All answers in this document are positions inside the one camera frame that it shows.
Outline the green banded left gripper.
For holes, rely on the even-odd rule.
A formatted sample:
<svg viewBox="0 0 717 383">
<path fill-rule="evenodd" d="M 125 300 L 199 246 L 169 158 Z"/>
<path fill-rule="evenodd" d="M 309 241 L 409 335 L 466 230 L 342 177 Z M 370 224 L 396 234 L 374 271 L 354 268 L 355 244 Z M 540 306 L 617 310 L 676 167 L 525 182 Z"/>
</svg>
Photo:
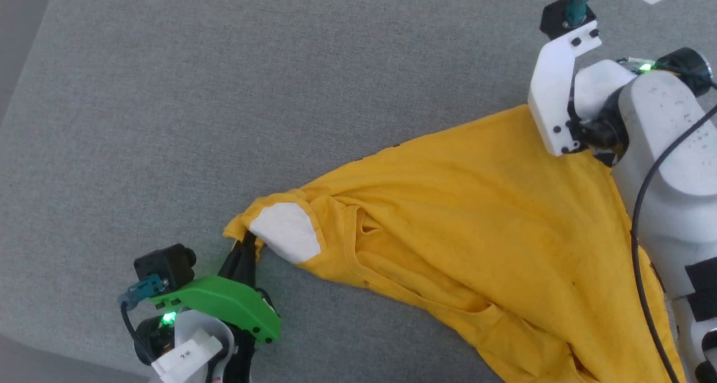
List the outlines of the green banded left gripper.
<svg viewBox="0 0 717 383">
<path fill-rule="evenodd" d="M 151 363 L 154 382 L 253 381 L 259 345 L 279 340 L 282 329 L 276 309 L 254 289 L 256 240 L 251 232 L 236 240 L 218 276 L 151 298 L 161 311 L 176 315 L 172 349 Z"/>
</svg>

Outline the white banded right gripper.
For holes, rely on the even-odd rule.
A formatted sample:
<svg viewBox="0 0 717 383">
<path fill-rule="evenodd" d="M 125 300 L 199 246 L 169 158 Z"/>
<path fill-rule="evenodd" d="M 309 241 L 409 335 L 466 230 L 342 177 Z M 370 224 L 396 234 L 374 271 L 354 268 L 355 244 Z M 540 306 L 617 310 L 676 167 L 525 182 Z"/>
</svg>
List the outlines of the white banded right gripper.
<svg viewBox="0 0 717 383">
<path fill-rule="evenodd" d="M 610 59 L 575 69 L 578 57 L 601 45 L 595 20 L 575 29 L 559 24 L 538 54 L 528 107 L 548 153 L 561 157 L 589 150 L 612 167 L 629 141 L 617 100 L 637 74 Z"/>
</svg>

